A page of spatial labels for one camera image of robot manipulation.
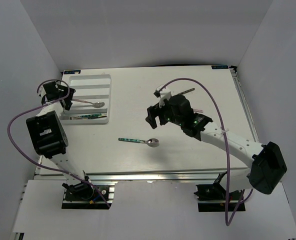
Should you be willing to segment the pink handled knife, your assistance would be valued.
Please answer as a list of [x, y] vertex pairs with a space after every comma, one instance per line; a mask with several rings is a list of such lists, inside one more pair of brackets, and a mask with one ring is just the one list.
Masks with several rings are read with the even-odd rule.
[[203, 110], [201, 110], [201, 109], [196, 109], [196, 108], [193, 108], [193, 111], [194, 111], [194, 112], [197, 112], [197, 113], [203, 113], [203, 112], [204, 112]]

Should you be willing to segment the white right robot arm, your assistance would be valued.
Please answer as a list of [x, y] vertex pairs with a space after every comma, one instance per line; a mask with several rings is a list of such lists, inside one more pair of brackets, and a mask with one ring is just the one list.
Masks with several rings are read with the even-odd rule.
[[287, 172], [277, 144], [271, 141], [262, 144], [223, 131], [210, 117], [194, 112], [183, 95], [170, 97], [163, 106], [157, 103], [148, 107], [145, 120], [153, 129], [157, 127], [156, 118], [160, 125], [175, 124], [187, 136], [216, 146], [247, 166], [235, 173], [225, 171], [219, 174], [213, 183], [213, 192], [221, 200], [243, 189], [255, 189], [270, 195]]

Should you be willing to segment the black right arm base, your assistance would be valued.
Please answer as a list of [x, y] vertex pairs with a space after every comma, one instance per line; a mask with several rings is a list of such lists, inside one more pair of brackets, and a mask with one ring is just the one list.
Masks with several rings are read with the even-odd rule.
[[[212, 184], [197, 184], [196, 191], [193, 193], [197, 199], [199, 213], [220, 213], [225, 212], [226, 190], [219, 184], [227, 171], [220, 173]], [[237, 206], [239, 198], [242, 196], [242, 191], [237, 190], [229, 193], [228, 211], [232, 212]], [[245, 212], [245, 203], [240, 203], [237, 212]]]

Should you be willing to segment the green handled fork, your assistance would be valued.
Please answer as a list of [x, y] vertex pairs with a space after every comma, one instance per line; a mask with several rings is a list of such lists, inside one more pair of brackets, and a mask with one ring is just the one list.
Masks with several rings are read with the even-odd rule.
[[87, 115], [80, 115], [80, 116], [70, 116], [68, 119], [69, 120], [82, 120], [82, 119], [87, 119], [87, 120], [92, 120], [92, 119], [101, 119], [98, 118], [98, 116], [102, 115], [101, 113], [99, 114], [87, 114]]

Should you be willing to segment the green handled spoon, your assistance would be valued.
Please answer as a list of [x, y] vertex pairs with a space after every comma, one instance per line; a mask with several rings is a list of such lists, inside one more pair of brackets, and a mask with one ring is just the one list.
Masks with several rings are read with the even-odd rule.
[[136, 144], [145, 144], [151, 148], [156, 148], [159, 146], [159, 140], [156, 138], [150, 138], [148, 140], [142, 140], [142, 139], [133, 139], [133, 138], [118, 138], [118, 141], [120, 142], [127, 142], [127, 143], [136, 143]]

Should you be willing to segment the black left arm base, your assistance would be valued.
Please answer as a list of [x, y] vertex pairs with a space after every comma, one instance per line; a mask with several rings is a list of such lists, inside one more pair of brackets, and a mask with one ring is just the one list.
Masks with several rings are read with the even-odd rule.
[[115, 187], [112, 185], [97, 185], [103, 198], [94, 189], [82, 189], [79, 192], [71, 193], [66, 183], [62, 184], [65, 188], [61, 208], [63, 210], [108, 210], [113, 202]]

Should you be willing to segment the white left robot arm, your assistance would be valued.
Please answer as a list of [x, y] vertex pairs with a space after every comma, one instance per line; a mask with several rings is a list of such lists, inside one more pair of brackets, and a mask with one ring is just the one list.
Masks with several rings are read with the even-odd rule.
[[37, 88], [42, 97], [42, 109], [36, 116], [28, 118], [26, 125], [35, 152], [51, 160], [65, 176], [66, 182], [62, 186], [87, 200], [93, 196], [94, 187], [86, 173], [71, 160], [68, 137], [60, 121], [63, 113], [73, 105], [75, 91], [58, 80], [43, 82]]

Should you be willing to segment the pink handled spoon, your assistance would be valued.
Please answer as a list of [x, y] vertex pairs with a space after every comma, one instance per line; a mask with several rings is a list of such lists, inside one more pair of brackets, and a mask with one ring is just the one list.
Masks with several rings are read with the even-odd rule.
[[81, 100], [81, 99], [73, 99], [72, 101], [74, 102], [78, 102], [78, 103], [84, 103], [84, 104], [89, 104], [91, 106], [93, 106], [94, 108], [102, 108], [105, 106], [105, 102], [102, 101], [98, 101], [98, 102], [91, 102], [91, 101], [87, 101], [87, 100]]

